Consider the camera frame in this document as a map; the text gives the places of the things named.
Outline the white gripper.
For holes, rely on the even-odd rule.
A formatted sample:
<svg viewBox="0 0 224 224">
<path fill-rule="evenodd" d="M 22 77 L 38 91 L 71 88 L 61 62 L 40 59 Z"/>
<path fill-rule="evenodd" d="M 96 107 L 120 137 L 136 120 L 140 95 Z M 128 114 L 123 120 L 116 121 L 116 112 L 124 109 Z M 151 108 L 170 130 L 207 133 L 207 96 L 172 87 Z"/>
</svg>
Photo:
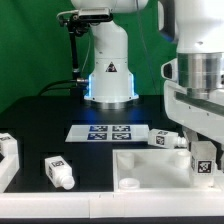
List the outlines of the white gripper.
<svg viewBox="0 0 224 224">
<path fill-rule="evenodd" d="M 208 100 L 196 100 L 186 95 L 184 87 L 166 81 L 164 105 L 168 118 L 184 126 L 188 149 L 198 140 L 197 133 L 224 144 L 224 90 L 212 91 Z"/>
</svg>

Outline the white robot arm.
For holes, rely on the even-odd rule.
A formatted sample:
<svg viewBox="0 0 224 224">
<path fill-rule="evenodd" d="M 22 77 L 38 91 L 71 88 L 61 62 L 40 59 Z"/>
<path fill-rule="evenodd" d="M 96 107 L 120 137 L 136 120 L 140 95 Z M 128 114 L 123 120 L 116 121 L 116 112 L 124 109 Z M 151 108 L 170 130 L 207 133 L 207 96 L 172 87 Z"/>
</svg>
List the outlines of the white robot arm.
<svg viewBox="0 0 224 224">
<path fill-rule="evenodd" d="M 135 26 L 123 28 L 114 14 L 137 12 L 149 0 L 71 0 L 77 19 L 90 24 L 94 69 L 84 99 L 102 105 L 136 100 L 128 53 L 143 58 L 142 37 Z M 157 29 L 153 43 L 177 44 L 176 56 L 161 67 L 168 117 L 224 144 L 224 0 L 156 0 Z"/>
</svg>

